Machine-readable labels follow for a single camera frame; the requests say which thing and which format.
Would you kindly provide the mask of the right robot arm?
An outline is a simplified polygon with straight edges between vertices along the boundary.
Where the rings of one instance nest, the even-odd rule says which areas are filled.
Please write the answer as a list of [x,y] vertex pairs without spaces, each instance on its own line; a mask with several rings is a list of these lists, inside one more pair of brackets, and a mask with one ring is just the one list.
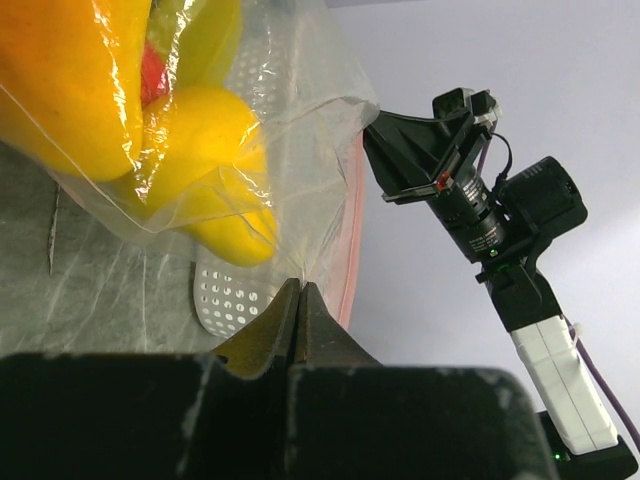
[[388,203],[426,203],[484,285],[543,404],[539,417],[564,479],[626,479],[639,432],[588,354],[537,266],[588,216],[564,167],[547,156],[492,185],[481,175],[502,110],[487,90],[436,97],[432,116],[383,111],[363,146]]

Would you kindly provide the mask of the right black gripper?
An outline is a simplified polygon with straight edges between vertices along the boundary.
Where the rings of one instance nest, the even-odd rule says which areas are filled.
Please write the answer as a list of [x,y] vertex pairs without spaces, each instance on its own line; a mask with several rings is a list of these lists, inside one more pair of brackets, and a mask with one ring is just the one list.
[[517,174],[508,160],[487,186],[479,160],[498,136],[497,123],[476,124],[466,109],[441,119],[382,111],[364,130],[384,200],[427,203],[472,263],[534,260],[588,216],[576,184],[551,156]]

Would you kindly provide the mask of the yellow bell pepper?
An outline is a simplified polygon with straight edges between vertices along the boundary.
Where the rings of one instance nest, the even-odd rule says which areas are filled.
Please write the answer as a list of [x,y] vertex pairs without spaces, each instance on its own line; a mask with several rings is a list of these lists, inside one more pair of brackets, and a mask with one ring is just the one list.
[[278,227],[266,148],[247,103],[223,87],[183,87],[150,102],[143,121],[139,163],[114,183],[124,208],[232,265],[271,260]]

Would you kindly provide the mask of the red strawberry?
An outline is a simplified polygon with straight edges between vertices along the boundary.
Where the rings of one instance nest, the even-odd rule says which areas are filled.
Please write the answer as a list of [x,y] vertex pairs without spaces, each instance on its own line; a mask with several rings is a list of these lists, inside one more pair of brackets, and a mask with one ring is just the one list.
[[166,65],[162,57],[146,40],[141,61],[141,104],[146,107],[163,96],[168,89]]

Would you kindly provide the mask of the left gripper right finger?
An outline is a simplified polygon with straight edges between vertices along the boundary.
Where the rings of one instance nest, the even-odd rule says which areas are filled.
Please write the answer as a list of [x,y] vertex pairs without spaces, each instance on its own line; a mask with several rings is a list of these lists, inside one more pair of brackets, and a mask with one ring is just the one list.
[[304,287],[287,394],[291,479],[551,479],[530,399],[491,368],[384,366]]

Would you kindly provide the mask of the yellow-green mango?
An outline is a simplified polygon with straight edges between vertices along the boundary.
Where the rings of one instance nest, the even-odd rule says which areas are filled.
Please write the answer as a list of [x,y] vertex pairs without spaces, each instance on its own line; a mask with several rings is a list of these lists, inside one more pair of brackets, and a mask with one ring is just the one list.
[[154,1],[147,38],[163,60],[169,87],[223,85],[242,24],[240,1]]

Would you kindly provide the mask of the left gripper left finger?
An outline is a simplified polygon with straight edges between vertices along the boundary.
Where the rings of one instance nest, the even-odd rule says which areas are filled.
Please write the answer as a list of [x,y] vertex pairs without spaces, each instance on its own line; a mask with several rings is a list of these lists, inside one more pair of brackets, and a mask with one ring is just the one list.
[[200,354],[1,360],[5,479],[281,479],[300,283]]

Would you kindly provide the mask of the clear zip top bag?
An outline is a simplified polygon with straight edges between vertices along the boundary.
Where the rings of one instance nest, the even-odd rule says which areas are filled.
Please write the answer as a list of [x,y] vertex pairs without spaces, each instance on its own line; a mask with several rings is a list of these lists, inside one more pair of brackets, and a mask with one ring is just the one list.
[[[355,187],[361,135],[378,111],[376,97],[324,2],[240,2],[238,51],[216,87],[243,99],[263,132],[278,237],[273,258],[254,267],[267,266],[275,278],[317,278],[331,262]],[[190,236],[125,209],[114,183],[129,172],[93,181],[25,155],[119,237],[191,259],[200,248],[211,253]]]

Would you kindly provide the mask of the orange mango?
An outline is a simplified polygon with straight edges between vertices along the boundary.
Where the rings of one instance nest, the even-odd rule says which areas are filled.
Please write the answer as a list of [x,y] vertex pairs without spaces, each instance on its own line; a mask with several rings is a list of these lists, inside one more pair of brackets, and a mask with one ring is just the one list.
[[1,140],[93,181],[141,151],[148,1],[4,1]]

